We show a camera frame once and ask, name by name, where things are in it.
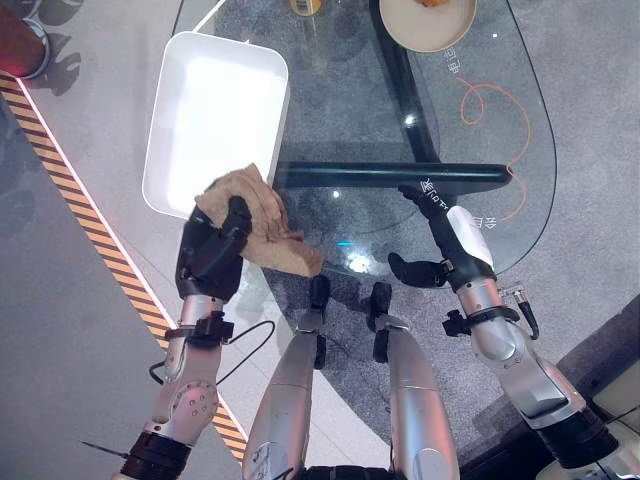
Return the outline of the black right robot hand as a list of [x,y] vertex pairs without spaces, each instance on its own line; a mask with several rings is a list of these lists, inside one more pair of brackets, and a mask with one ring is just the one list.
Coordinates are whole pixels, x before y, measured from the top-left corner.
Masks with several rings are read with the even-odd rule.
[[412,201],[427,219],[434,241],[443,257],[440,262],[407,262],[397,253],[390,253],[387,260],[398,280],[405,285],[424,289],[433,289],[448,283],[456,292],[474,280],[497,279],[488,260],[469,253],[463,247],[442,207],[436,206],[426,193],[412,186],[401,185],[398,191]]

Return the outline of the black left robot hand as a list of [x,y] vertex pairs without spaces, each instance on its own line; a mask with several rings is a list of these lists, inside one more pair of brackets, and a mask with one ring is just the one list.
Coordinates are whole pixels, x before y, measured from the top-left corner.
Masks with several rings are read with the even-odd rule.
[[227,215],[216,225],[194,208],[184,224],[175,271],[179,297],[204,295],[229,301],[240,284],[241,251],[252,232],[252,216],[245,200],[233,196]]

